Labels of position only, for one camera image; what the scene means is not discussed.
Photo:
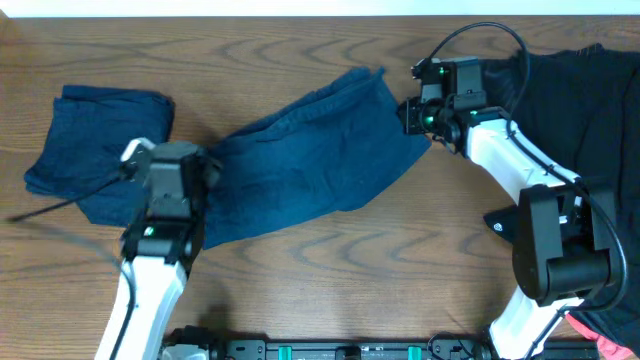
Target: folded blue cloth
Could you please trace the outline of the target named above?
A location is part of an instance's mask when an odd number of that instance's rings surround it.
[[[130,140],[167,141],[173,110],[150,91],[64,86],[42,155],[24,175],[27,190],[70,199],[97,189],[117,175]],[[119,182],[78,206],[93,224],[126,226],[143,194],[139,184]]]
[[[427,150],[402,132],[383,71],[354,69],[211,148],[224,164],[210,191],[204,248],[364,206]],[[65,86],[44,151],[25,174],[34,193],[71,198],[107,182],[131,139],[168,136],[173,106],[141,91]],[[138,183],[82,200],[94,224],[126,226]]]
[[[429,148],[407,136],[382,79],[358,68],[224,139],[205,248],[368,203]]]

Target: wood grain surface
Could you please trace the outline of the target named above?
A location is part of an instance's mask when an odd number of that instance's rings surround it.
[[[478,20],[513,26],[534,53],[595,42],[640,48],[635,17],[12,20],[0,39],[0,216],[56,201],[27,193],[22,175],[42,151],[64,84],[160,91],[177,104],[171,138],[210,145],[355,66],[384,66],[396,97],[413,96],[409,67]],[[502,58],[515,49],[508,35],[477,29],[441,55]],[[169,328],[273,339],[476,333],[515,287],[510,246],[482,221],[510,203],[485,171],[433,146],[360,210],[202,253]],[[90,225],[76,207],[37,221],[117,253],[122,229]],[[116,290],[108,263],[2,225],[0,270],[0,357],[93,356]],[[556,335],[575,333],[565,324]]]

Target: navy fabric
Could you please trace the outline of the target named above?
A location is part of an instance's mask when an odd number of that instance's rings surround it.
[[[27,190],[70,199],[100,187],[117,174],[130,140],[167,141],[173,110],[154,92],[64,86],[42,155],[24,175]],[[126,226],[142,199],[139,184],[120,182],[78,206],[93,224]]]
[[[368,203],[428,149],[406,136],[382,79],[358,68],[212,148],[205,248]]]
[[[224,164],[210,192],[205,248],[364,206],[429,147],[409,137],[382,79],[354,69],[212,147]],[[150,92],[65,86],[27,189],[72,198],[106,183],[131,139],[165,142],[173,105]],[[82,200],[94,224],[126,226],[143,199],[117,183]]]

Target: black cable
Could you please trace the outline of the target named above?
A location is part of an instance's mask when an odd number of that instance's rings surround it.
[[[556,311],[555,315],[553,315],[553,318],[551,318],[551,321],[549,321],[549,323],[544,327],[540,335],[538,335],[538,337],[533,341],[533,343],[531,343],[531,347],[529,347],[529,351],[527,351],[527,354],[524,356],[523,360],[531,359],[531,357],[533,356],[533,352],[536,350],[540,342],[542,342],[542,340],[544,340],[544,338],[551,331],[551,329],[553,329],[556,322],[558,322],[558,320],[560,320],[561,317],[564,318],[566,316],[567,311],[569,311],[570,309],[571,309],[570,306],[563,306],[560,309],[558,309],[558,311]]]
[[[111,356],[109,357],[110,360],[115,360],[116,356],[118,355],[118,350],[120,349],[120,345],[122,344],[122,339],[124,339],[124,334],[127,332],[127,327],[129,326],[129,321],[131,320],[131,316],[133,315],[133,310],[135,309],[135,305],[136,305],[136,287],[135,284],[133,282],[133,274],[129,274],[127,273],[127,271],[125,271],[123,269],[123,265],[120,264],[120,261],[117,257],[113,256],[112,254],[107,254],[106,252],[104,252],[104,250],[102,250],[102,248],[100,248],[99,246],[97,246],[93,241],[87,240],[83,237],[80,237],[78,235],[75,234],[71,234],[68,233],[66,231],[63,231],[61,229],[57,229],[55,227],[52,226],[48,226],[48,225],[43,225],[43,224],[35,224],[35,223],[24,223],[24,220],[30,218],[30,217],[34,217],[34,216],[38,216],[44,213],[47,213],[49,211],[53,211],[59,208],[62,208],[64,206],[67,206],[69,204],[73,204],[75,202],[78,202],[80,200],[86,199],[89,196],[95,195],[96,193],[100,192],[101,190],[119,182],[120,180],[122,180],[122,178],[120,176],[118,177],[114,177],[113,179],[107,181],[105,184],[101,185],[100,187],[96,188],[95,190],[92,190],[90,192],[87,192],[86,194],[82,194],[80,196],[77,196],[75,198],[69,199],[69,200],[65,200],[63,202],[60,202],[58,204],[52,205],[52,206],[48,206],[46,208],[40,209],[40,210],[36,210],[36,211],[31,211],[25,214],[20,214],[20,215],[15,215],[15,216],[11,216],[9,218],[7,218],[7,222],[12,223],[12,224],[23,224],[26,225],[32,229],[37,229],[43,232],[46,232],[47,234],[55,234],[58,235],[61,239],[66,240],[72,244],[75,245],[80,245],[89,249],[92,249],[96,252],[98,252],[99,255],[101,255],[103,258],[109,260],[109,262],[111,262],[115,267],[118,268],[118,270],[120,271],[120,273],[124,276],[124,278],[127,281],[127,286],[129,288],[129,303],[127,304],[127,312],[125,314],[124,320],[122,322],[122,327],[120,328],[120,332],[118,333],[118,337],[116,338],[116,342],[113,346],[113,350],[111,350]]]
[[[136,305],[136,286],[133,280],[133,273],[128,273],[123,269],[123,265],[120,264],[120,259],[114,256],[111,253],[106,252],[103,248],[98,246],[95,242],[84,238],[80,235],[76,235],[62,229],[59,229],[55,226],[32,223],[32,222],[11,222],[11,224],[24,227],[27,229],[33,229],[40,231],[47,235],[54,235],[58,239],[67,242],[72,245],[81,246],[87,248],[89,250],[95,251],[100,257],[107,260],[111,263],[118,271],[124,276],[127,281],[127,285],[129,287],[129,303],[127,304],[127,313],[125,314],[124,321],[122,322],[122,327],[120,328],[120,332],[118,333],[118,338],[113,346],[113,350],[111,350],[111,356],[109,359],[115,360],[118,350],[120,349],[120,345],[122,343],[122,339],[124,338],[124,334],[127,331],[127,327],[129,326],[129,321],[131,320],[131,315],[133,314],[133,310]]]
[[[49,211],[53,211],[53,210],[59,209],[61,207],[65,207],[65,206],[67,206],[69,204],[76,203],[76,202],[78,202],[80,200],[84,200],[84,199],[88,198],[89,196],[95,195],[96,193],[102,191],[106,187],[109,187],[109,186],[117,183],[120,180],[121,180],[120,177],[115,177],[115,178],[109,180],[108,182],[106,182],[104,185],[101,185],[97,189],[92,190],[92,191],[90,191],[88,193],[82,194],[80,196],[77,196],[77,197],[69,199],[69,200],[65,200],[65,201],[59,202],[59,203],[57,203],[55,205],[51,205],[51,206],[42,208],[40,210],[31,211],[31,212],[20,214],[20,215],[10,216],[10,217],[7,218],[7,221],[11,222],[11,223],[17,223],[17,222],[26,220],[26,219],[28,219],[30,217],[42,215],[42,214],[47,213]]]
[[[482,22],[477,22],[474,24],[469,24],[467,26],[461,27],[460,29],[452,32],[451,34],[449,34],[449,36],[447,36],[444,40],[442,40],[440,42],[440,44],[438,44],[438,46],[436,46],[436,48],[431,52],[431,55],[429,55],[429,57],[427,57],[427,65],[431,64],[431,60],[433,59],[433,57],[438,53],[438,51],[440,51],[440,49],[442,49],[442,47],[449,42],[451,39],[453,39],[454,37],[458,36],[458,34],[463,33],[467,30],[473,29],[473,28],[477,28],[477,27],[495,27],[495,28],[499,28],[502,29],[504,31],[506,31],[507,33],[509,33],[509,35],[511,35],[516,42],[518,42],[518,45],[520,45],[520,48],[522,49],[522,53],[524,56],[524,60],[525,60],[525,74],[524,74],[524,81],[522,82],[522,88],[520,89],[520,93],[518,94],[518,97],[516,98],[515,102],[513,102],[513,104],[511,105],[511,108],[509,109],[509,112],[511,114],[513,114],[514,110],[518,107],[518,105],[520,104],[520,100],[522,100],[522,98],[524,97],[524,93],[525,90],[527,89],[527,85],[529,83],[529,72],[530,72],[530,67],[531,64],[529,62],[529,50],[527,49],[527,45],[524,43],[524,40],[522,40],[522,38],[520,37],[520,35],[518,35],[513,29],[511,29],[510,27],[497,23],[497,22],[493,22],[493,21],[482,21]]]

